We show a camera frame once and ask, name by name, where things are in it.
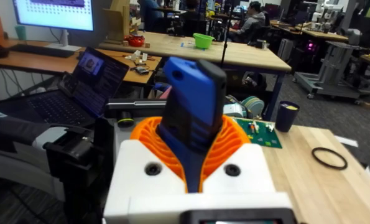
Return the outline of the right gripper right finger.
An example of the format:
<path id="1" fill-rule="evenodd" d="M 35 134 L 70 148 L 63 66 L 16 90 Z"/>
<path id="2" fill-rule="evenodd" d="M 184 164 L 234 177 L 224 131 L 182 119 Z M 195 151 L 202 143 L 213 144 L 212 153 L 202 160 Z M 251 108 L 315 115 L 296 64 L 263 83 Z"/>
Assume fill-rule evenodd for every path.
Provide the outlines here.
<path id="1" fill-rule="evenodd" d="M 250 142 L 234 118 L 222 120 L 201 167 L 200 192 L 274 192 L 262 147 Z"/>

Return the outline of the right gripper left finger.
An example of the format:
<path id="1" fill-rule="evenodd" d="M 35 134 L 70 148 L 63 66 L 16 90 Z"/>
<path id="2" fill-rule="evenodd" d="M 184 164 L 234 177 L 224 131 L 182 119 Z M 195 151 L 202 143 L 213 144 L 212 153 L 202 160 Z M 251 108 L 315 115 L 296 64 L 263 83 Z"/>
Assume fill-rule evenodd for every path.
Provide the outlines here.
<path id="1" fill-rule="evenodd" d="M 184 169 L 157 134 L 161 118 L 143 119 L 115 146 L 116 161 L 103 223 L 179 223 Z"/>

